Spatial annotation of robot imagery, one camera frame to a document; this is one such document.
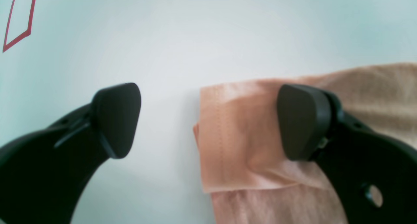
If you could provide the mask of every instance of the folded cloth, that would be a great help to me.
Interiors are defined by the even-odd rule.
[[[289,161],[283,153],[276,101],[286,83],[334,92],[345,111],[376,132],[417,147],[414,63],[202,88],[194,135],[203,191],[212,193],[217,224],[347,223],[320,168]]]

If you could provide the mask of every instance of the beige cloth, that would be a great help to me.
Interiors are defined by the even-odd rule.
[[[417,147],[417,64],[202,88],[194,134],[217,224],[347,223],[319,167],[289,161],[283,153],[276,100],[285,83],[332,91],[345,111],[375,131]]]

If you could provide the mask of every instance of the white table surface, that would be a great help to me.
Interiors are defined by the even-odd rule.
[[[416,61],[416,12],[417,0],[36,0],[32,34],[0,53],[0,145],[135,82],[133,148],[98,169],[72,223],[213,224],[198,89]]]

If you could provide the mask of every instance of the red line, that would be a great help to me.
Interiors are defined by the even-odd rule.
[[[6,34],[4,35],[3,52],[7,50],[6,49],[7,34],[9,33],[10,19],[12,18],[12,11],[13,11],[14,5],[15,5],[15,0],[13,0],[12,7],[10,8],[9,20],[7,21],[7,27],[6,27]]]
[[[9,20],[7,21],[6,35],[4,36],[3,52],[7,51],[10,47],[12,47],[16,43],[18,43],[20,40],[22,40],[25,37],[30,35],[30,33],[32,31],[32,19],[33,19],[33,11],[35,9],[35,1],[36,0],[32,0],[32,5],[30,6],[30,13],[29,13],[29,21],[27,23],[27,30],[25,32],[23,32],[22,34],[20,34],[15,39],[13,39],[9,44],[6,44],[7,34],[9,33],[10,19],[12,18],[13,6],[15,5],[15,0],[13,0],[12,7],[10,8]]]

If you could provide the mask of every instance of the screw hole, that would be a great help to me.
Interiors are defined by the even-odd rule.
[[[381,208],[384,203],[384,199],[381,191],[375,185],[366,185],[365,187],[365,197],[369,203],[375,208]]]

